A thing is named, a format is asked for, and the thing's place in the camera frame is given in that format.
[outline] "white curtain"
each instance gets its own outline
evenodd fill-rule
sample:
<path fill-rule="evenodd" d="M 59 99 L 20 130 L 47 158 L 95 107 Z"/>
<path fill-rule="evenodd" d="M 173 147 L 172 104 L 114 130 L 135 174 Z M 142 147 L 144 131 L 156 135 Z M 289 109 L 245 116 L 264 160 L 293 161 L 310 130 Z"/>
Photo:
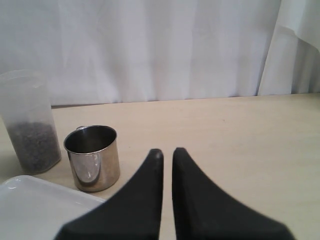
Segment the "white curtain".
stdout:
<path fill-rule="evenodd" d="M 53 105 L 320 92 L 319 0 L 0 0 L 0 74 Z"/>

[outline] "clear plastic jar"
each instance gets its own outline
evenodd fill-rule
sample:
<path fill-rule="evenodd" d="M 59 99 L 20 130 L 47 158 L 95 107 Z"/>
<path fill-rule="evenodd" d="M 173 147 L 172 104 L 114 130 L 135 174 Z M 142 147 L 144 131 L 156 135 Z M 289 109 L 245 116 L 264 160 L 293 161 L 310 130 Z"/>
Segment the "clear plastic jar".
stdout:
<path fill-rule="evenodd" d="M 61 159 L 44 77 L 32 70 L 0 75 L 0 114 L 23 170 L 47 171 Z"/>

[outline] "beige table surface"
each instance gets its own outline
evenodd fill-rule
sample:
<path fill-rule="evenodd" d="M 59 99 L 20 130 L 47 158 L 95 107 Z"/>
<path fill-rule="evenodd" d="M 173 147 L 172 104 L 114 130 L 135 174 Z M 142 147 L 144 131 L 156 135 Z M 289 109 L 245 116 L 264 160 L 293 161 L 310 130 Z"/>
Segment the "beige table surface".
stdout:
<path fill-rule="evenodd" d="M 298 240 L 320 239 L 320 94 L 115 103 L 53 110 L 62 160 L 36 177 L 76 189 L 63 149 L 81 125 L 118 132 L 121 177 L 95 193 L 108 199 L 151 148 L 164 153 L 160 239 L 175 239 L 172 154 L 185 147 L 204 172 L 248 206 L 282 221 Z M 0 183 L 23 174 L 0 121 Z"/>

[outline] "white plastic tray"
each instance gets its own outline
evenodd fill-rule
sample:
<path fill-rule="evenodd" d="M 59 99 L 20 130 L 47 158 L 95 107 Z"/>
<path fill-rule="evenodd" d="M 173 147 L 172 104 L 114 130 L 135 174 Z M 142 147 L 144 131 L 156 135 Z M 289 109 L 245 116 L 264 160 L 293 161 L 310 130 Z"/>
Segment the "white plastic tray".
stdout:
<path fill-rule="evenodd" d="M 0 185 L 0 239 L 52 240 L 68 221 L 105 200 L 33 176 Z"/>

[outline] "metal mug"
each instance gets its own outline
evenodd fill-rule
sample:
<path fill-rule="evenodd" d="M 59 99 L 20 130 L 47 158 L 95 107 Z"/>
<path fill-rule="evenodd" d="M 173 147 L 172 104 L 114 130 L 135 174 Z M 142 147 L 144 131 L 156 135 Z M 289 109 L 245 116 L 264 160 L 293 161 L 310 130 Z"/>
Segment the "metal mug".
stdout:
<path fill-rule="evenodd" d="M 109 126 L 81 126 L 64 140 L 76 187 L 98 192 L 120 176 L 117 132 Z"/>

